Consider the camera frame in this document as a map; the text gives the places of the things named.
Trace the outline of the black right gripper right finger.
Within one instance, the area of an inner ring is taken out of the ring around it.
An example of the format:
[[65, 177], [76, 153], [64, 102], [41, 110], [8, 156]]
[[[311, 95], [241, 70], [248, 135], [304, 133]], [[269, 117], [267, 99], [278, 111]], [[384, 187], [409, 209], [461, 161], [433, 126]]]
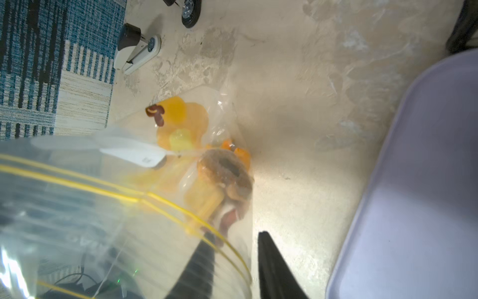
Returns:
[[261, 299], [307, 299], [267, 231], [258, 234], [258, 276]]

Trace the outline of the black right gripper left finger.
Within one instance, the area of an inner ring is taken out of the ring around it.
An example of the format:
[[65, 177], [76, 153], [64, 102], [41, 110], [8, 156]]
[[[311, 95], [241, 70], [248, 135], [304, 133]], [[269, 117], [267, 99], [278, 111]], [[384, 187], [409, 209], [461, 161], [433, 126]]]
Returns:
[[166, 299], [210, 299], [215, 272], [215, 250], [202, 240]]

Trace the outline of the rectangular yellow biscuit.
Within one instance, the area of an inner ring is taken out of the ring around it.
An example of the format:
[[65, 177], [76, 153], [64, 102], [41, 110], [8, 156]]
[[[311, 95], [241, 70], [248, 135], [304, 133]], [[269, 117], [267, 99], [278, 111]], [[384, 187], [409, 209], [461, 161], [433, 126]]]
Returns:
[[216, 226], [216, 218], [222, 209], [224, 189], [210, 181], [196, 179], [184, 195], [186, 208], [210, 226]]

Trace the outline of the clear duck resealable bag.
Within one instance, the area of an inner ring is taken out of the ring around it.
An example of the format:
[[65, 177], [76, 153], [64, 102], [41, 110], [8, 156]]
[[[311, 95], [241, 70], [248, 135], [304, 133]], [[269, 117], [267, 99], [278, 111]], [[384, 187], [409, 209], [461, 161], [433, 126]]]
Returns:
[[204, 240], [211, 299], [251, 298], [253, 191], [224, 190], [223, 206], [247, 208], [228, 239], [184, 203], [226, 139], [246, 149], [226, 97], [200, 86], [88, 136], [2, 142], [1, 297], [165, 299]]

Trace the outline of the chocolate donut cookie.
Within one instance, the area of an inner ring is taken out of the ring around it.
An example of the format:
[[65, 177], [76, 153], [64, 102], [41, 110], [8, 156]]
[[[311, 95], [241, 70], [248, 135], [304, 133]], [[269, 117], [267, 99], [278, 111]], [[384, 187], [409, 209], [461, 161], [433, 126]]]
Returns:
[[253, 180], [241, 160], [226, 149], [208, 149], [197, 162], [198, 172], [223, 187], [230, 199], [250, 200]]

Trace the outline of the orange round cookie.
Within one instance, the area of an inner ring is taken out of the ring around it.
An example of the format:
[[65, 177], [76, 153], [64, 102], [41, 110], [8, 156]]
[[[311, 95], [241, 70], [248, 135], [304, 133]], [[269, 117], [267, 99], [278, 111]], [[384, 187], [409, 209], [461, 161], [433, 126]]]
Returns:
[[238, 147], [232, 139], [226, 139], [223, 141], [220, 148], [233, 152], [234, 155], [243, 163], [246, 170], [250, 170], [251, 155], [246, 149]]

